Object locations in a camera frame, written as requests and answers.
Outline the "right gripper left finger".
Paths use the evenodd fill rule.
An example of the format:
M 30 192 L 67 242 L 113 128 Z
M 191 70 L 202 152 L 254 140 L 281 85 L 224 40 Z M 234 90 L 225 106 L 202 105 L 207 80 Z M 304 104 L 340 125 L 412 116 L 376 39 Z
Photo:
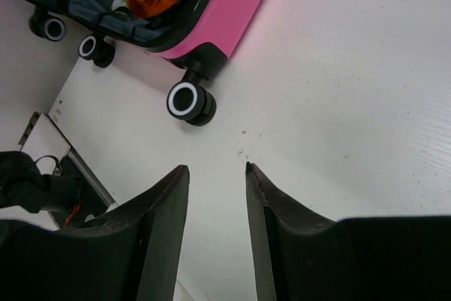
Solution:
M 172 300 L 190 172 L 175 167 L 153 187 L 78 228 L 1 222 L 2 300 Z

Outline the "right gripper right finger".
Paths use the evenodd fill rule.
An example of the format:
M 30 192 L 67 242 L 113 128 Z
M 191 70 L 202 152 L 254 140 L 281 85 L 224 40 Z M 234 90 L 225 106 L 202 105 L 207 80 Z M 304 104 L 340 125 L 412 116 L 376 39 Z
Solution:
M 332 221 L 247 163 L 259 300 L 449 300 L 450 217 Z

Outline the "pink hard-shell suitcase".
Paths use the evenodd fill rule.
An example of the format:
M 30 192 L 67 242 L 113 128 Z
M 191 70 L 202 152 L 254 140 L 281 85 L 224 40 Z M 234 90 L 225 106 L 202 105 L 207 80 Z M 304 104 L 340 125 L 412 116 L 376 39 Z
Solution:
M 106 68 L 116 55 L 114 40 L 156 54 L 183 69 L 166 97 L 172 117 L 193 126 L 216 113 L 214 96 L 201 82 L 224 67 L 262 0 L 25 0 L 35 7 L 30 31 L 51 42 L 66 35 L 70 18 L 89 30 L 80 58 Z

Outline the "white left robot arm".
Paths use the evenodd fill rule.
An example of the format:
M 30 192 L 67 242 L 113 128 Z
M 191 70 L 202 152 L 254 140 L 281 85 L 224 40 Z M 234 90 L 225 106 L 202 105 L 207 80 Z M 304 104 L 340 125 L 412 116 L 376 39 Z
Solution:
M 1 153 L 1 207 L 40 211 L 72 212 L 81 203 L 81 184 L 74 178 L 42 174 L 24 152 Z

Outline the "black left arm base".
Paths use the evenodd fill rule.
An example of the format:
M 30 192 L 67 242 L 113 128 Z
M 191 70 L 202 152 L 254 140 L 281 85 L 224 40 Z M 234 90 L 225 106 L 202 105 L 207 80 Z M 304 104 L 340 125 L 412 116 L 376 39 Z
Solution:
M 44 210 L 59 228 L 78 227 L 118 206 L 56 124 L 34 112 L 19 141 L 53 190 Z

